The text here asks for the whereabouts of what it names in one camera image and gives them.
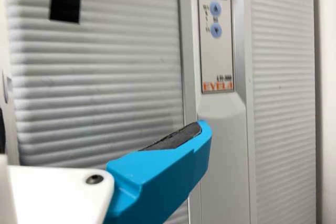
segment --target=ribbed panel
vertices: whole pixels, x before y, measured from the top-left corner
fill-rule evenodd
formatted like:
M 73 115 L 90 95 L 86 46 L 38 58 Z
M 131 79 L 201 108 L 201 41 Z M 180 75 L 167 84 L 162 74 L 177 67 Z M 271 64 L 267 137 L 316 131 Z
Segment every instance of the ribbed panel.
M 6 2 L 22 164 L 103 168 L 183 126 L 177 0 L 81 0 L 79 25 Z
M 251 7 L 258 224 L 313 224 L 313 0 Z

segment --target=ventilation grille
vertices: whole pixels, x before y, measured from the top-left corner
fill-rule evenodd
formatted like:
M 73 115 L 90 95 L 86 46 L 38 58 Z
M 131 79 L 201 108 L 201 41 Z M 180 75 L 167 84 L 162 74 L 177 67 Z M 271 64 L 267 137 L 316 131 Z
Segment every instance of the ventilation grille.
M 313 224 L 313 0 L 251 8 L 258 224 Z
M 98 167 L 183 126 L 177 0 L 6 0 L 20 161 Z M 169 223 L 187 223 L 187 205 Z

